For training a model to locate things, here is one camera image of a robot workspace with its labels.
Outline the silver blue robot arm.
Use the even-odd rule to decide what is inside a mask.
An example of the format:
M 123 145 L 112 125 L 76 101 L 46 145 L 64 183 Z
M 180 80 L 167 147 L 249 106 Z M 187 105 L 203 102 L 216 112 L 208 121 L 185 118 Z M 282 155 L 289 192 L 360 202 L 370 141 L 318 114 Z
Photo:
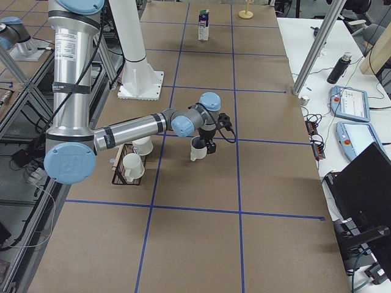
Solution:
M 161 113 L 123 121 L 93 130 L 89 125 L 89 99 L 93 38 L 101 37 L 103 1 L 50 1 L 49 22 L 55 31 L 54 117 L 46 132 L 44 168 L 61 184 L 76 184 L 94 171 L 96 155 L 123 143 L 170 130 L 179 137 L 198 132 L 193 146 L 214 153 L 213 142 L 220 117 L 221 99 L 204 93 L 186 111 Z M 147 61 L 139 15 L 134 1 L 111 1 L 125 67 L 121 98 L 157 100 L 164 74 Z
M 36 40 L 15 16 L 1 19 L 1 47 L 15 61 L 38 62 L 46 51 L 52 51 L 51 42 Z

